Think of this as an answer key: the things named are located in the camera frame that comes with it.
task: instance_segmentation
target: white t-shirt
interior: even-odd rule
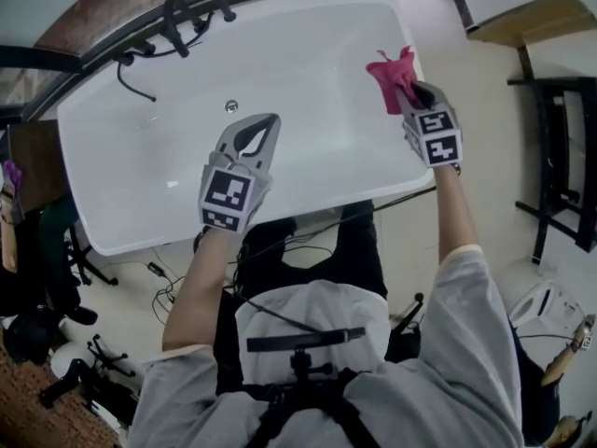
[[[419,358],[399,364],[382,361],[381,338],[387,343],[389,330],[387,308],[371,294],[317,282],[277,289],[260,298],[269,309],[319,329],[360,325],[369,330],[360,340],[318,351],[313,365],[326,361],[339,369],[369,370],[346,386],[344,397],[381,447],[523,445],[521,384],[512,334],[477,248],[451,254],[441,265],[422,324]],[[246,307],[238,321],[239,330],[252,336],[281,335],[280,330],[296,333],[270,315]],[[261,383],[286,380],[289,374],[284,354],[273,358],[243,354],[242,362],[245,376]],[[216,383],[217,364],[210,346],[173,351],[151,363],[131,428],[131,448],[246,446],[268,403],[243,392],[217,397]],[[340,425],[312,409],[294,413],[268,446],[352,445]]]

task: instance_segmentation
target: power adapter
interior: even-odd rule
[[[157,277],[166,278],[166,272],[155,262],[149,262],[147,264],[147,268],[149,269],[149,271],[154,273]]]

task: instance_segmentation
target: shirt sleeve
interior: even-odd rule
[[[419,359],[452,387],[520,424],[521,382],[512,333],[478,246],[450,254],[439,267]]]
[[[177,446],[215,403],[217,365],[212,347],[165,354],[149,363],[129,433],[131,448]]]

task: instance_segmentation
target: pink rag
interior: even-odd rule
[[[388,115],[402,114],[402,108],[396,97],[396,85],[404,90],[407,98],[409,98],[410,103],[414,107],[422,107],[417,95],[411,87],[411,84],[417,80],[417,74],[412,67],[414,53],[410,51],[410,47],[404,47],[400,51],[400,59],[395,61],[390,60],[386,56],[385,51],[378,50],[378,53],[380,53],[386,61],[368,64],[367,71],[370,72],[380,84]]]

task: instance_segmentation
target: gray shirt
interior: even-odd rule
[[[297,293],[301,291],[301,287],[296,289]],[[327,304],[331,298],[342,310],[348,307],[343,322],[358,319],[368,326],[366,303],[357,304],[358,314],[350,316],[350,296],[347,303],[345,288],[337,290],[322,284],[320,289]],[[318,308],[318,296],[313,292],[312,297],[309,304],[303,301],[294,312],[293,298],[285,298],[282,308],[286,315],[295,313],[299,321],[322,329],[346,327],[330,326],[326,321],[328,310]],[[280,299],[272,300],[275,307],[269,308],[280,310]],[[371,316],[379,317],[378,302]],[[248,317],[245,328],[251,325],[250,320]],[[271,318],[272,326],[279,329],[274,320]],[[279,335],[268,332],[266,326],[267,322],[257,324],[257,333]],[[359,357],[371,360],[350,368],[357,371],[366,365],[370,372],[354,378],[346,386],[344,397],[359,410],[377,443],[381,447],[522,446],[514,344],[495,283],[475,246],[450,254],[442,263],[422,334],[419,358],[400,364],[379,360],[379,350],[370,338],[364,340],[368,350],[356,350]],[[352,350],[349,344],[345,349],[347,353]],[[341,354],[340,363],[350,366],[347,353]],[[329,361],[338,360],[333,352],[323,352],[323,357],[326,354]],[[281,363],[288,363],[288,355],[284,354]],[[168,357],[150,364],[129,437],[131,448],[244,447],[257,430],[259,416],[268,403],[242,392],[217,397],[217,365],[211,347],[192,347]],[[252,363],[259,370],[261,364]],[[261,383],[268,379],[251,373]],[[273,371],[272,376],[285,378],[279,371]],[[352,445],[340,425],[324,413],[305,410],[295,413],[269,446]]]

